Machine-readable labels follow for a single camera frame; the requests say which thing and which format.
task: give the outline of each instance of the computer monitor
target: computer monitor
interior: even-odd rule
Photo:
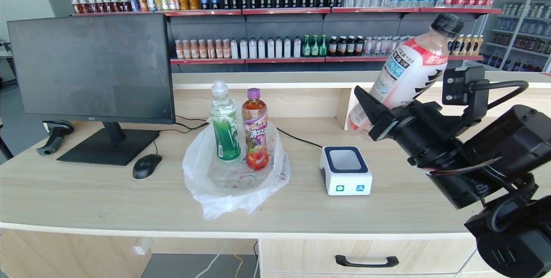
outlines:
[[[105,127],[57,160],[126,165],[159,131],[118,122],[175,122],[164,15],[12,21],[8,32],[26,114]]]

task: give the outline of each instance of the purple bottle cap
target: purple bottle cap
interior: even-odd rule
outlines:
[[[260,89],[257,89],[257,88],[248,89],[247,97],[250,99],[260,98]]]

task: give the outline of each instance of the computer mouse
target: computer mouse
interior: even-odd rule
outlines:
[[[143,179],[150,174],[153,174],[155,167],[163,160],[163,157],[158,154],[149,154],[144,157],[140,157],[134,164],[132,170],[132,176],[136,179]]]

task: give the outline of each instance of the monitor stand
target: monitor stand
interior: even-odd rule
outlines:
[[[58,161],[125,166],[159,137],[159,131],[123,130],[118,123],[103,122],[100,129]]]

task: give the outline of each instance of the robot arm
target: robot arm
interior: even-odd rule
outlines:
[[[438,103],[417,100],[388,109],[359,86],[354,94],[372,123],[374,141],[396,141],[456,209],[483,202],[482,212],[465,226],[488,265],[510,278],[541,277],[551,270],[551,197],[531,199],[538,188],[531,171],[551,160],[551,119],[514,105],[462,143],[457,136],[480,123],[488,109],[528,87],[524,81],[490,84],[484,74],[480,67],[444,72],[443,104],[466,105],[461,116],[442,115]],[[488,90],[509,86],[518,89],[488,104]],[[484,202],[501,188],[508,193]]]

